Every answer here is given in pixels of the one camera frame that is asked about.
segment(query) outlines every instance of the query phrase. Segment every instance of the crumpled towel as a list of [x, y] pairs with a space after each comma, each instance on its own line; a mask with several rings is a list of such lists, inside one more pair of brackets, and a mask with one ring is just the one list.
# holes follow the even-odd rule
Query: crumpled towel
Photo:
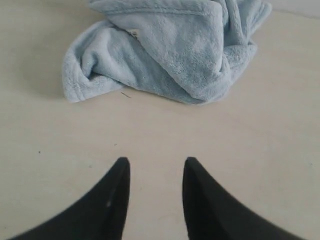
[[79, 102], [123, 86], [186, 104], [219, 100], [256, 53], [261, 0], [90, 0], [105, 14], [68, 49], [66, 98]]

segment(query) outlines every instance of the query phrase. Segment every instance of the towel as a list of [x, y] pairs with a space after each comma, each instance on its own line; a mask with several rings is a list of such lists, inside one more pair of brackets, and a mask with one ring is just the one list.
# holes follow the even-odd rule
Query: towel
[[106, 18], [82, 33], [62, 67], [79, 102], [128, 86], [185, 104], [221, 99], [257, 51], [271, 12], [261, 0], [90, 0]]

